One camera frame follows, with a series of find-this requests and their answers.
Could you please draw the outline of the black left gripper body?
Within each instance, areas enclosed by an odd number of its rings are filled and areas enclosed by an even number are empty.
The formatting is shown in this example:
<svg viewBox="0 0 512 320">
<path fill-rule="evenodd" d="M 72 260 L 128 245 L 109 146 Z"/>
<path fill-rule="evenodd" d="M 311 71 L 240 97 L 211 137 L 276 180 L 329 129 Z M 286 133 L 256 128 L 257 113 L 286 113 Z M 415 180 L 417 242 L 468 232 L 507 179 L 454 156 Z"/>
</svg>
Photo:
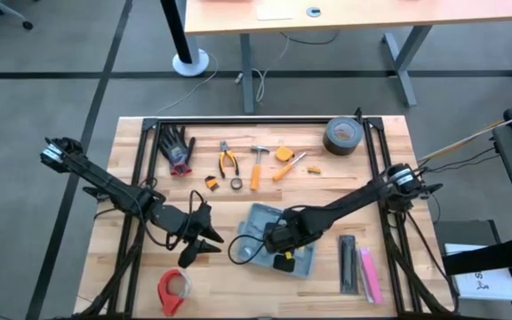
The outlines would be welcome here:
<svg viewBox="0 0 512 320">
<path fill-rule="evenodd" d="M 156 204 L 150 211 L 150 221 L 185 243 L 194 243 L 208 222 L 208 204 L 200 203 L 192 213 L 185 213 L 169 204 Z"/>
</svg>

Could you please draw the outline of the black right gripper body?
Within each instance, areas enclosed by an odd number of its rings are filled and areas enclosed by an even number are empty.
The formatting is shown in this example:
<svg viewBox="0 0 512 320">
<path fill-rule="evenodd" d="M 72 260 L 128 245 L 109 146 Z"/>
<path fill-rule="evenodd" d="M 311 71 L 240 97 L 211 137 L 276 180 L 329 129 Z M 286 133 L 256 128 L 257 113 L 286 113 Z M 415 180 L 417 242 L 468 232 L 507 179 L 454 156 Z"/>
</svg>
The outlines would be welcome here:
<svg viewBox="0 0 512 320">
<path fill-rule="evenodd" d="M 269 253 L 285 253 L 313 243 L 315 236 L 303 227 L 301 212 L 289 207 L 265 225 L 262 240 Z"/>
</svg>

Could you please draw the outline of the grey plastic tool case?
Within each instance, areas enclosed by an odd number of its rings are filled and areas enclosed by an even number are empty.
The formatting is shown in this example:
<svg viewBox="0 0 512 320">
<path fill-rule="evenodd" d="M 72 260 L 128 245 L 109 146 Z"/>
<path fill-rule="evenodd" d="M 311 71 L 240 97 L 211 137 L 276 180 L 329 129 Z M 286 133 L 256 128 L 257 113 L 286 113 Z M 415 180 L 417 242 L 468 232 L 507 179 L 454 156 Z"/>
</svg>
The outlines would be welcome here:
<svg viewBox="0 0 512 320">
<path fill-rule="evenodd" d="M 276 222 L 277 218 L 282 214 L 280 209 L 267 206 L 264 204 L 253 204 L 248 211 L 247 218 L 238 225 L 237 234 L 247 235 L 237 240 L 234 244 L 236 248 L 236 257 L 239 261 L 245 261 L 251 258 L 262 245 L 260 241 L 264 233 L 264 227 L 269 222 Z M 272 267 L 273 260 L 279 253 L 269 253 L 263 247 L 258 254 L 250 260 L 251 264 L 263 268 L 269 268 L 286 275 L 296 276 L 300 278 L 308 278 L 314 267 L 316 244 L 307 244 L 298 248 L 293 252 L 295 259 L 295 269 L 292 273 L 286 273 L 276 270 Z"/>
</svg>

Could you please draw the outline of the screwdriver with orange handle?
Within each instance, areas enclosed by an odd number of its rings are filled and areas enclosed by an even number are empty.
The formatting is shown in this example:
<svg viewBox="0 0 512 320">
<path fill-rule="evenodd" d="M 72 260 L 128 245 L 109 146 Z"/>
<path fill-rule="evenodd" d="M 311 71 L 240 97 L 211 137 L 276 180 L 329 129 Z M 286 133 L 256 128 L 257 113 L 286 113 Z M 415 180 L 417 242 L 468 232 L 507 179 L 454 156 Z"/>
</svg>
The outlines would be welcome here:
<svg viewBox="0 0 512 320">
<path fill-rule="evenodd" d="M 307 153 L 303 152 L 297 157 L 295 157 L 290 163 L 288 163 L 286 166 L 284 166 L 282 169 L 280 169 L 278 172 L 276 172 L 272 176 L 272 181 L 279 181 L 282 179 L 292 168 L 293 166 L 301 160 Z"/>
</svg>

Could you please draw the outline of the hammer with orange handle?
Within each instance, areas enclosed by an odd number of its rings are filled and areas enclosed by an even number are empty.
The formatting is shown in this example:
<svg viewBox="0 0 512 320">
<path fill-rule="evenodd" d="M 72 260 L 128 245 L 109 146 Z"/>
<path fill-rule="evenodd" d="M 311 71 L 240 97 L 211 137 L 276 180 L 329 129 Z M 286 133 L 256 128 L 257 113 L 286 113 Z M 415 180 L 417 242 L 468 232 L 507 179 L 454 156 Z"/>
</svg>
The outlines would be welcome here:
<svg viewBox="0 0 512 320">
<path fill-rule="evenodd" d="M 263 146 L 251 146 L 251 152 L 256 155 L 255 165 L 252 168 L 251 191 L 257 191 L 260 187 L 260 163 L 263 154 L 268 154 L 269 150 Z"/>
</svg>

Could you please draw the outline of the pliers with yellow handles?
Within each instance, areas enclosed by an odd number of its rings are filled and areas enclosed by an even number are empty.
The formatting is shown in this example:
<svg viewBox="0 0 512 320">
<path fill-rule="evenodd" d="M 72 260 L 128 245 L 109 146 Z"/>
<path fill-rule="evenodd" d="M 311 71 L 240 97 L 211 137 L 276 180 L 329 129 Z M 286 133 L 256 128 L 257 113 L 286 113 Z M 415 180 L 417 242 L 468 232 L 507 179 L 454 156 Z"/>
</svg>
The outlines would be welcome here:
<svg viewBox="0 0 512 320">
<path fill-rule="evenodd" d="M 225 162 L 226 157 L 228 157 L 231 160 L 234 170 L 235 170 L 235 175 L 238 176 L 239 175 L 239 166 L 238 166 L 236 157 L 235 157 L 234 153 L 228 148 L 227 142 L 225 140 L 222 140 L 220 142 L 220 158 L 219 158 L 219 170 L 220 170 L 220 176 L 222 179 L 224 179 L 226 177 L 226 174 L 224 173 L 224 162 Z"/>
</svg>

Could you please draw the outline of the grey flat insert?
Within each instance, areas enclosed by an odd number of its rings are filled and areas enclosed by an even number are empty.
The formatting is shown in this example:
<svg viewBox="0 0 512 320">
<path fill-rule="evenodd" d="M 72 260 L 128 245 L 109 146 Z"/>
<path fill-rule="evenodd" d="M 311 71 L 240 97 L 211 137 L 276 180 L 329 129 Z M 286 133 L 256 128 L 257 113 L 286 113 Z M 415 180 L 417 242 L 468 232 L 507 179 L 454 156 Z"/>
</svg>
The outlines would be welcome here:
<svg viewBox="0 0 512 320">
<path fill-rule="evenodd" d="M 340 263 L 340 293 L 358 294 L 356 239 L 351 235 L 342 235 L 338 239 Z"/>
</svg>

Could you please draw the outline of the red tape dispenser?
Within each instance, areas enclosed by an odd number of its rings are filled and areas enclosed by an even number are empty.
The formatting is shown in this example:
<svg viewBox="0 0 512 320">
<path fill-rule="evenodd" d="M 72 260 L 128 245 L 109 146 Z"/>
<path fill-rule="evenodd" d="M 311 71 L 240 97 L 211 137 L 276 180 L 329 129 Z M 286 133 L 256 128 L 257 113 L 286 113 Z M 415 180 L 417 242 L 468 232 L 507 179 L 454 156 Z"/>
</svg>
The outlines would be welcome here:
<svg viewBox="0 0 512 320">
<path fill-rule="evenodd" d="M 192 283 L 184 270 L 174 268 L 166 271 L 157 284 L 157 293 L 165 316 L 174 316 L 189 296 Z"/>
</svg>

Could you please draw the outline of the pink flat pad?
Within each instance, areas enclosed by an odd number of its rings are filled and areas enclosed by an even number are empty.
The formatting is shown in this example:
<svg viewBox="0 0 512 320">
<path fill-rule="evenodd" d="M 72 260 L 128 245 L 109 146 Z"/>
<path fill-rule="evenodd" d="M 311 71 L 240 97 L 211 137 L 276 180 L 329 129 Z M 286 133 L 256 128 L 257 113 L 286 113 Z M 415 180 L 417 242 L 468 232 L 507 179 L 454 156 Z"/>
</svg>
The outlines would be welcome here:
<svg viewBox="0 0 512 320">
<path fill-rule="evenodd" d="M 366 247 L 357 249 L 359 259 L 359 270 L 363 279 L 366 298 L 370 303 L 381 305 L 384 298 L 380 288 L 380 282 L 376 264 L 372 258 L 371 251 Z"/>
</svg>

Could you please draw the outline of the black box on table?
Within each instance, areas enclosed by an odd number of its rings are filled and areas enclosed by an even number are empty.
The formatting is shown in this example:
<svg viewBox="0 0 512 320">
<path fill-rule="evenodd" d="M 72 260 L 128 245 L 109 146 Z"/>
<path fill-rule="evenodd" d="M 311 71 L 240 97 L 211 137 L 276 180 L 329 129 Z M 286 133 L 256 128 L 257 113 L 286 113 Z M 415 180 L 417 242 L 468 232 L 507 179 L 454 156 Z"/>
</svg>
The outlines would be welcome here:
<svg viewBox="0 0 512 320">
<path fill-rule="evenodd" d="M 347 156 L 354 152 L 364 136 L 363 126 L 354 118 L 337 116 L 325 128 L 323 144 L 336 156 Z"/>
</svg>

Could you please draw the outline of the grey pole with round base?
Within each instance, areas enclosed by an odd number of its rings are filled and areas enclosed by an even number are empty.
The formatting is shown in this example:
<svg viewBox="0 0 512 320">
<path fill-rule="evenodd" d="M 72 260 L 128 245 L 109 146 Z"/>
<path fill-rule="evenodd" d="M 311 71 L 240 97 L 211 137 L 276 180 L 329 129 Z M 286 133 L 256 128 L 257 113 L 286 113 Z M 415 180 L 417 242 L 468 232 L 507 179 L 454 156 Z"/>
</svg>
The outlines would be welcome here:
<svg viewBox="0 0 512 320">
<path fill-rule="evenodd" d="M 194 36 L 185 33 L 188 0 L 159 0 L 176 54 L 172 58 L 174 71 L 184 77 L 199 76 L 208 68 L 210 56 L 200 49 Z"/>
</svg>

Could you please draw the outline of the yellow rod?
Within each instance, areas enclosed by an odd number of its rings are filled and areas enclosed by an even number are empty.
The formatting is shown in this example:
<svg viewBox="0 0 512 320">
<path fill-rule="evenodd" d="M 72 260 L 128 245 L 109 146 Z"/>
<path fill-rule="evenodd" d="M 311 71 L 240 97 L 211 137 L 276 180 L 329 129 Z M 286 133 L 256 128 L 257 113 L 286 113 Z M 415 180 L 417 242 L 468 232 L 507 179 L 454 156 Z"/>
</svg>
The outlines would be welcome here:
<svg viewBox="0 0 512 320">
<path fill-rule="evenodd" d="M 422 156 L 422 157 L 419 157 L 417 159 L 417 162 L 420 163 L 420 162 L 425 162 L 425 161 L 428 161 L 428 160 L 431 160 L 433 158 L 436 158 L 436 157 L 439 157 L 443 154 L 446 154 L 456 148 L 459 148 L 459 147 L 462 147 L 466 144 L 468 144 L 469 142 L 471 142 L 472 140 L 475 140 L 476 138 L 478 138 L 479 136 L 485 134 L 485 133 L 488 133 L 490 131 L 492 131 L 493 129 L 495 128 L 498 128 L 498 127 L 501 127 L 501 126 L 505 126 L 505 125 L 508 125 L 508 124 L 512 124 L 512 119 L 509 119 L 509 120 L 499 120 L 493 124 L 490 124 L 488 126 L 486 126 L 485 128 L 483 128 L 481 131 L 478 131 L 478 132 L 475 132 L 473 133 L 472 135 L 469 135 L 461 140 L 458 140 L 444 148 L 440 148 L 438 149 L 437 151 L 434 151 L 432 153 L 429 153 L 425 156 Z"/>
</svg>

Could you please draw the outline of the white paper sheet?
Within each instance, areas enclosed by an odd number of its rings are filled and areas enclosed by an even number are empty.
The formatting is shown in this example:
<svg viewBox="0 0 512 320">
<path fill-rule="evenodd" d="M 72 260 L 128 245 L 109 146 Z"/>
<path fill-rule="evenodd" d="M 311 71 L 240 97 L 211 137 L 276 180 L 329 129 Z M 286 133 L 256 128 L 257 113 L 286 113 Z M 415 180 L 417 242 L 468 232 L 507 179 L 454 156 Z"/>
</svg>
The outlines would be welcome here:
<svg viewBox="0 0 512 320">
<path fill-rule="evenodd" d="M 512 302 L 512 275 L 507 268 L 458 274 L 452 280 L 461 299 Z"/>
</svg>

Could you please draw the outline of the wooden desk with grey legs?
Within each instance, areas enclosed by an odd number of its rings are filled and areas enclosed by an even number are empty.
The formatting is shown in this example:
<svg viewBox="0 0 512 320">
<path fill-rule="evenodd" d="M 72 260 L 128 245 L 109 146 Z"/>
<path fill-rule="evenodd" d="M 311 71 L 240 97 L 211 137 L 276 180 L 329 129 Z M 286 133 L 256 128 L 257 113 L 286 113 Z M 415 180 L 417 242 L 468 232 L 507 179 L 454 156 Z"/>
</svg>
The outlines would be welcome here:
<svg viewBox="0 0 512 320">
<path fill-rule="evenodd" d="M 290 20 L 257 20 L 261 4 L 289 5 Z M 188 0 L 185 32 L 191 36 L 240 35 L 244 112 L 255 109 L 250 35 L 257 32 L 302 32 L 358 28 L 410 27 L 399 47 L 392 34 L 387 46 L 404 104 L 417 100 L 408 67 L 435 25 L 512 20 L 512 0 Z"/>
</svg>

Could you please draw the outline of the black aluminium table frame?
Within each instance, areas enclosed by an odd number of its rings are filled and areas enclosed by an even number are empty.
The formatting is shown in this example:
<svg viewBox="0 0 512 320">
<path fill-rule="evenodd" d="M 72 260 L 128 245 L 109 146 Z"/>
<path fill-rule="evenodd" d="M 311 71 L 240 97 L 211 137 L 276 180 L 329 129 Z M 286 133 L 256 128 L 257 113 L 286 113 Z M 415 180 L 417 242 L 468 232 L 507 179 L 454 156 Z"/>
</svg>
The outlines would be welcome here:
<svg viewBox="0 0 512 320">
<path fill-rule="evenodd" d="M 245 220 L 252 204 L 266 204 L 283 209 L 296 204 L 328 204 L 347 193 L 362 187 L 371 177 L 368 151 L 364 139 L 349 156 L 334 156 L 322 143 L 328 117 L 318 120 L 305 116 L 302 119 L 279 117 L 232 116 L 217 119 L 205 117 L 198 120 L 217 121 L 219 124 L 193 124 L 193 117 L 184 120 L 187 137 L 196 137 L 193 171 L 187 177 L 170 178 L 167 162 L 162 156 L 157 160 L 156 190 L 167 197 L 167 202 L 182 210 L 188 208 L 188 195 L 197 189 L 212 207 L 212 224 L 224 238 L 216 244 L 220 253 L 202 254 L 186 269 L 192 281 L 189 296 L 173 317 L 167 319 L 229 319 L 229 318 L 387 318 L 397 315 L 394 293 L 388 271 L 380 214 L 376 204 L 352 213 L 335 222 L 316 245 L 313 271 L 309 279 L 288 276 L 278 271 L 254 264 L 234 265 L 227 258 L 227 247 Z M 107 171 L 124 182 L 130 182 L 140 139 L 141 117 L 120 117 Z M 204 185 L 204 178 L 218 173 L 219 142 L 225 140 L 240 163 L 244 187 L 234 191 L 225 187 L 211 192 Z M 252 145 L 262 145 L 272 151 L 285 145 L 307 155 L 284 178 L 273 182 L 271 176 L 283 166 L 274 156 L 264 156 L 260 189 L 250 191 L 250 179 L 255 156 Z M 309 166 L 317 166 L 320 174 L 308 173 Z M 94 224 L 86 276 L 98 275 L 99 267 L 112 271 L 114 263 L 114 236 L 122 230 L 120 213 L 104 214 Z M 405 224 L 405 232 L 413 266 L 421 281 L 436 299 L 448 310 L 453 301 L 448 285 L 431 261 L 412 221 Z M 384 303 L 375 305 L 367 301 L 359 277 L 359 294 L 340 294 L 338 236 L 353 235 L 358 247 L 367 247 L 376 264 Z M 141 255 L 136 291 L 134 318 L 163 319 L 162 304 L 157 294 L 157 283 L 162 275 L 177 267 L 180 244 L 169 252 L 153 244 L 148 237 Z"/>
</svg>

